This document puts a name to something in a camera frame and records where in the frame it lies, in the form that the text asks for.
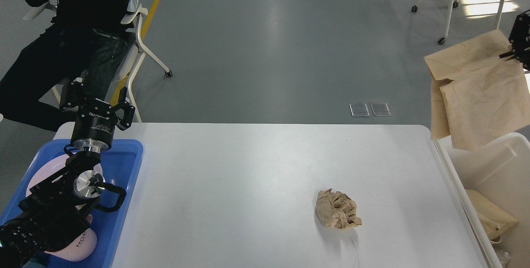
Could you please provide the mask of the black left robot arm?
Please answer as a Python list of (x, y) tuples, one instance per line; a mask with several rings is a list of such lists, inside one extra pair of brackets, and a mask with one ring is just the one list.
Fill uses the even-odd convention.
[(126, 87), (114, 106), (90, 98), (81, 80), (71, 83), (77, 93), (77, 119), (70, 144), (64, 146), (63, 168), (30, 188), (19, 202), (21, 214), (1, 226), (1, 266), (20, 268), (41, 251), (57, 252), (74, 243), (89, 229), (94, 209), (118, 211), (126, 190), (105, 181), (95, 170), (101, 153), (111, 149), (115, 128), (126, 130), (135, 107)]

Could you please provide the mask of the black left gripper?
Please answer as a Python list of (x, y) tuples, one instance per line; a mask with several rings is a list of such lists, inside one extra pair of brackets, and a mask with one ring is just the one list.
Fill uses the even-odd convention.
[(131, 127), (136, 108), (127, 100), (128, 89), (122, 87), (118, 102), (96, 105), (85, 92), (84, 80), (74, 79), (63, 86), (59, 110), (77, 113), (70, 143), (80, 151), (104, 152), (112, 147), (114, 129)]

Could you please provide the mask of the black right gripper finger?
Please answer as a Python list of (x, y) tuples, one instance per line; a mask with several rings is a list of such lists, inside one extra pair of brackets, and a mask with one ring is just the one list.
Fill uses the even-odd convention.
[(530, 10), (517, 15), (508, 40), (511, 45), (511, 52), (523, 53), (530, 46)]
[(518, 60), (522, 65), (524, 70), (530, 70), (530, 49), (511, 49), (506, 53), (501, 53), (499, 58), (506, 58), (507, 60)]

